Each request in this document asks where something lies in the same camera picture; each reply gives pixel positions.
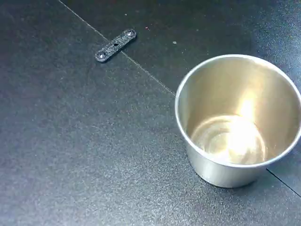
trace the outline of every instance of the black mat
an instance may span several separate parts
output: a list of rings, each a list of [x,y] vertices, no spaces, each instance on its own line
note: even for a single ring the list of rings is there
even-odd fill
[[[201,61],[223,54],[264,58],[301,90],[301,3],[296,0],[63,0],[113,39],[134,27],[125,52],[173,92]],[[269,169],[301,194],[300,145]]]

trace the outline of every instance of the stainless steel cup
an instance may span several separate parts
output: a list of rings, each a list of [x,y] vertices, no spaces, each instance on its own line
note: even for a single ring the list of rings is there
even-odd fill
[[[220,187],[256,180],[301,135],[298,89],[253,56],[218,56],[193,68],[177,90],[175,115],[192,167]]]

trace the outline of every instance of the dark gray tabletop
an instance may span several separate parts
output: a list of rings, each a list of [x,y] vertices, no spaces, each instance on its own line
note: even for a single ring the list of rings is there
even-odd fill
[[[195,174],[174,95],[58,1],[0,5],[0,225],[300,225],[266,171],[240,189]]]
[[[298,0],[62,0],[108,39],[134,27],[125,52],[172,92],[201,61],[247,54],[280,67],[301,90]],[[301,144],[269,170],[301,195]]]

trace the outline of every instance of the cup rim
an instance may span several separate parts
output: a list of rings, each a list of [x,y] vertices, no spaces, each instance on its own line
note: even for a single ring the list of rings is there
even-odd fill
[[[189,77],[191,75],[194,74],[194,72],[196,70],[198,70],[199,68],[203,67],[204,65],[214,61],[214,60],[218,60],[221,58],[228,58],[228,57],[237,57],[237,58],[244,58],[244,59],[249,59],[254,61],[255,63],[260,63],[260,64],[265,64],[266,66],[268,66],[270,69],[274,70],[275,72],[277,72],[278,74],[280,74],[286,81],[289,82],[289,84],[291,85],[291,87],[294,89],[295,94],[299,100],[299,106],[301,108],[301,95],[300,92],[298,91],[297,87],[295,86],[295,84],[293,83],[293,81],[281,70],[279,69],[277,66],[275,66],[274,64],[255,57],[255,56],[249,56],[249,55],[242,55],[242,54],[227,54],[227,55],[221,55],[221,56],[215,56],[212,57],[210,59],[207,59],[203,62],[201,62],[200,64],[198,64],[197,66],[195,66],[194,68],[192,68],[183,78],[183,80],[181,81],[176,95],[175,95],[175,105],[174,105],[174,109],[175,109],[175,117],[176,117],[176,121],[178,124],[178,127],[180,129],[180,132],[182,134],[182,136],[185,138],[186,142],[188,142],[188,144],[194,148],[194,150],[196,150],[200,155],[204,156],[206,159],[210,160],[211,162],[223,165],[223,166],[228,166],[228,167],[234,167],[234,168],[257,168],[257,167],[263,167],[263,166],[267,166],[272,164],[273,162],[276,162],[277,160],[283,158],[284,156],[286,156],[298,143],[298,140],[301,136],[301,122],[299,125],[299,129],[298,132],[294,138],[294,140],[292,141],[292,143],[279,155],[277,155],[276,157],[269,159],[267,161],[264,162],[260,162],[260,163],[255,163],[255,164],[235,164],[235,163],[231,163],[231,162],[225,162],[225,161],[220,161],[218,159],[215,159],[214,157],[212,157],[210,154],[208,154],[207,152],[205,152],[203,149],[199,148],[197,145],[195,145],[192,140],[189,138],[189,136],[186,134],[186,132],[184,131],[181,122],[180,122],[180,118],[179,118],[179,96],[182,92],[182,89],[184,87],[184,85],[186,84],[187,80],[189,79]]]

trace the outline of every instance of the metal cup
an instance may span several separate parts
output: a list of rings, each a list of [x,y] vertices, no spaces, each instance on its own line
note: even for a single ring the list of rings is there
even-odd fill
[[[301,135],[298,89],[253,56],[218,56],[193,68],[177,90],[175,115],[192,167],[219,187],[256,180]]]

